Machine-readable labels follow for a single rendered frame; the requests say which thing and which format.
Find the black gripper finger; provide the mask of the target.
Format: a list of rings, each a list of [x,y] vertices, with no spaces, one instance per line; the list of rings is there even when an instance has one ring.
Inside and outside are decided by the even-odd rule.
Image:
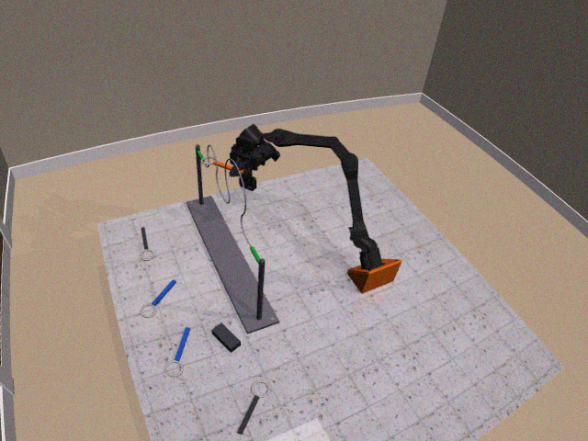
[[[244,173],[242,175],[244,175],[245,177],[248,177],[248,178],[252,177],[251,171],[249,171],[247,169],[244,169],[243,171],[244,171]],[[234,175],[230,175],[230,177],[238,177],[238,176],[240,176],[240,174],[237,174],[237,173]]]
[[[249,166],[251,166],[251,158],[239,153],[236,153],[236,164],[239,168],[240,171],[248,168]],[[234,175],[238,173],[238,170],[236,168],[236,166],[234,165],[232,170],[229,172],[229,175]]]

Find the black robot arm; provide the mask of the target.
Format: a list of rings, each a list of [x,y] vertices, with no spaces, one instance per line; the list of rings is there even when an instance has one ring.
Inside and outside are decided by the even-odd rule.
[[[293,133],[282,129],[275,129],[269,133],[262,133],[254,123],[244,129],[239,136],[254,139],[255,148],[260,147],[265,151],[266,161],[271,158],[276,162],[280,157],[280,154],[271,143],[266,142],[265,140],[272,142],[277,147],[304,145],[331,148],[337,158],[341,161],[341,167],[349,189],[353,215],[353,227],[349,227],[351,232],[350,239],[353,242],[353,245],[362,251],[359,253],[362,266],[361,269],[372,270],[373,268],[385,265],[385,263],[382,263],[381,261],[378,244],[369,238],[366,225],[363,221],[357,182],[358,158],[355,154],[350,153],[336,137]]]

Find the white loop with blue handle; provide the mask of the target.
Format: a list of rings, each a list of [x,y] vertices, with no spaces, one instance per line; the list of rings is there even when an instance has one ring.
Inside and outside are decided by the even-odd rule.
[[[176,281],[174,281],[174,280],[171,280],[170,284],[169,284],[169,285],[168,285],[168,286],[167,286],[167,287],[166,287],[166,288],[165,288],[165,289],[164,289],[164,290],[163,290],[163,291],[162,291],[162,292],[161,292],[161,293],[158,295],[157,299],[155,299],[155,300],[153,301],[153,303],[152,303],[152,304],[144,304],[144,305],[142,305],[142,308],[141,308],[141,315],[142,315],[142,316],[144,316],[144,317],[153,317],[153,316],[154,316],[154,314],[156,313],[156,309],[154,310],[154,313],[153,313],[151,316],[149,316],[149,315],[145,315],[145,314],[143,314],[143,312],[142,312],[143,308],[144,308],[145,306],[147,306],[147,305],[149,305],[149,306],[153,306],[153,307],[155,308],[155,306],[158,304],[158,302],[159,302],[159,301],[160,301],[160,300],[161,300],[161,299],[162,299],[162,298],[165,296],[165,294],[166,294],[166,293],[168,293],[168,291],[171,289],[171,287],[172,287],[172,286],[173,286],[175,283],[176,283]]]
[[[180,362],[180,360],[179,360],[179,359],[180,359],[180,357],[181,357],[181,356],[182,356],[182,354],[183,354],[183,349],[184,349],[184,347],[185,347],[186,340],[187,340],[187,337],[188,337],[188,335],[189,335],[189,330],[190,330],[190,328],[186,327],[186,329],[185,329],[185,331],[184,331],[184,333],[183,333],[182,340],[181,340],[181,342],[180,342],[180,344],[179,344],[180,346],[178,347],[178,350],[177,350],[177,352],[176,352],[175,359],[174,359],[173,361],[170,361],[170,362],[168,362],[168,363],[167,363],[167,365],[166,365],[166,367],[164,368],[164,370],[165,370],[166,374],[167,374],[168,376],[170,376],[170,377],[175,377],[175,376],[177,376],[177,377],[178,377],[178,376],[180,375],[180,373],[182,373],[182,372],[183,372],[183,369],[184,369],[184,367],[182,366],[182,364],[181,364],[181,362]],[[175,362],[175,363],[178,363],[178,364],[181,366],[181,370],[180,370],[180,372],[179,372],[178,374],[176,374],[176,375],[173,375],[173,374],[170,374],[170,373],[168,373],[168,372],[167,372],[167,367],[168,367],[168,365],[169,365],[170,363],[174,363],[174,362]]]

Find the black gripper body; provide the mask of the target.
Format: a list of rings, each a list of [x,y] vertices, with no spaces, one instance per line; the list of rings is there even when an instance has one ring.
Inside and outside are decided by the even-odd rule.
[[[251,166],[246,168],[247,170],[251,171],[251,174],[252,170],[256,171],[259,165],[265,165],[266,153],[260,147],[255,148],[254,139],[245,136],[239,136],[235,140],[236,146],[243,146],[243,153],[241,154],[251,158]],[[256,178],[254,176],[248,178],[242,175],[242,177],[244,188],[251,191],[256,189]]]

